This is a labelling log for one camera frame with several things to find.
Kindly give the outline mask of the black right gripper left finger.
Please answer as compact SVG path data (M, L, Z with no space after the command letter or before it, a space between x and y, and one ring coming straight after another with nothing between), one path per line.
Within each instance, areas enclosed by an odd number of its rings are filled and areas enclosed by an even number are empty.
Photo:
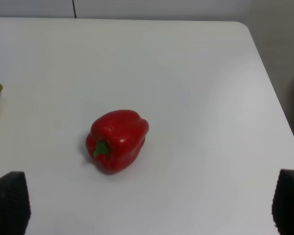
M24 235L31 217L25 173L0 177L0 235Z

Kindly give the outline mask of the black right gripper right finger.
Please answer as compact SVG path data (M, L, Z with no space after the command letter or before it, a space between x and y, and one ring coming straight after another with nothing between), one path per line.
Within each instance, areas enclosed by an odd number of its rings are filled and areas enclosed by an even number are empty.
M280 170L271 213L279 234L294 235L294 170Z

